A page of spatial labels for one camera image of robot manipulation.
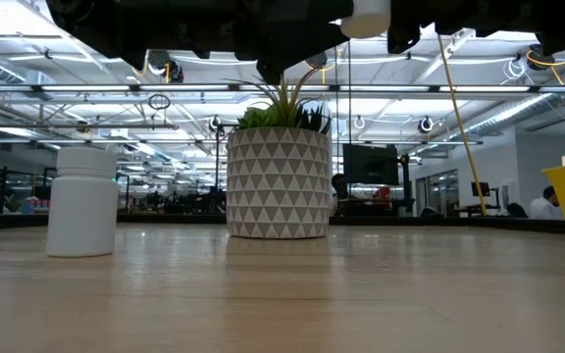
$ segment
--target white wall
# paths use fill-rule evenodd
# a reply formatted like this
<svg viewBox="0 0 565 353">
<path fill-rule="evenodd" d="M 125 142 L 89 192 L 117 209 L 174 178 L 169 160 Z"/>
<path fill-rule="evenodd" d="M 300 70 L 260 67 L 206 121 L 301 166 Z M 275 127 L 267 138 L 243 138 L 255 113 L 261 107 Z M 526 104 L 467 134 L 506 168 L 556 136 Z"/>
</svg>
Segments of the white wall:
<svg viewBox="0 0 565 353">
<path fill-rule="evenodd" d="M 550 186 L 541 171 L 561 167 L 565 155 L 565 134 L 519 132 L 516 134 L 518 173 L 520 176 L 520 199 L 529 206 L 532 200 L 541 197 Z"/>
<path fill-rule="evenodd" d="M 479 181 L 488 182 L 489 187 L 509 185 L 510 202 L 519 202 L 515 129 L 510 127 L 504 130 L 501 136 L 486 137 L 483 139 L 483 142 L 483 145 L 471 146 Z M 474 178 L 465 147 L 458 146 L 450 151 L 448 159 L 425 159 L 423 164 L 423 166 L 411 168 L 411 180 L 414 182 L 413 197 L 418 198 L 415 195 L 416 179 L 457 170 L 459 176 L 459 205 L 479 204 L 479 198 L 472 195 L 471 182 L 474 181 Z M 495 200 L 490 197 L 487 199 L 487 203 L 494 204 Z"/>
<path fill-rule="evenodd" d="M 45 167 L 56 167 L 55 151 L 29 149 L 23 145 L 13 145 L 12 148 L 12 152 L 0 149 L 0 168 L 42 175 Z"/>
</svg>

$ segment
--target plant pot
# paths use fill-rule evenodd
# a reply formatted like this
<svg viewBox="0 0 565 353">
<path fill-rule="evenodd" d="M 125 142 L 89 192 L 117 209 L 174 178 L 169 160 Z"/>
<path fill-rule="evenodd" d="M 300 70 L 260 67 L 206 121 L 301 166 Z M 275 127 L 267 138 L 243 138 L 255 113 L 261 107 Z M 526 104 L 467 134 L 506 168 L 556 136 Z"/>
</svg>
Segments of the plant pot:
<svg viewBox="0 0 565 353">
<path fill-rule="evenodd" d="M 239 130 L 229 139 L 229 232 L 250 238 L 326 236 L 331 182 L 328 138 L 301 128 Z"/>
</svg>

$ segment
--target green leaves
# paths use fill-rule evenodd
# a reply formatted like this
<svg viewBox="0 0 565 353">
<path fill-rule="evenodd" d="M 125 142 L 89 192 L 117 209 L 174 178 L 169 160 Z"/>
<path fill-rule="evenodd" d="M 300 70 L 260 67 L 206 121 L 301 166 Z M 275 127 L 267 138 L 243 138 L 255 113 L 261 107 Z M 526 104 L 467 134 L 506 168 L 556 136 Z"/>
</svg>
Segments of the green leaves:
<svg viewBox="0 0 565 353">
<path fill-rule="evenodd" d="M 331 119 L 323 116 L 324 107 L 307 111 L 304 102 L 310 99 L 298 99 L 302 85 L 319 69 L 306 73 L 298 83 L 291 86 L 281 76 L 281 84 L 273 88 L 265 82 L 254 83 L 244 80 L 235 80 L 243 84 L 250 84 L 263 92 L 272 104 L 268 109 L 248 108 L 242 118 L 239 118 L 238 129 L 255 127 L 299 127 L 310 129 L 322 134 L 329 133 Z"/>
</svg>

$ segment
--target computer monitor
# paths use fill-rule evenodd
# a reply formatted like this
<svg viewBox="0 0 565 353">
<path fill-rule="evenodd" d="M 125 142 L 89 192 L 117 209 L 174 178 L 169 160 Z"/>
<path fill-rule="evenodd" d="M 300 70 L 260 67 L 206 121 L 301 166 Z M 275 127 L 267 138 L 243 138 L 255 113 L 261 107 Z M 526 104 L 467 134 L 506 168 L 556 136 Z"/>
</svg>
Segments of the computer monitor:
<svg viewBox="0 0 565 353">
<path fill-rule="evenodd" d="M 343 173 L 348 183 L 399 185 L 398 155 L 390 148 L 343 145 Z"/>
<path fill-rule="evenodd" d="M 479 182 L 481 187 L 481 193 L 484 197 L 489 197 L 489 184 L 487 182 Z M 477 191 L 477 184 L 472 182 L 472 196 L 479 197 L 479 191 Z"/>
</svg>

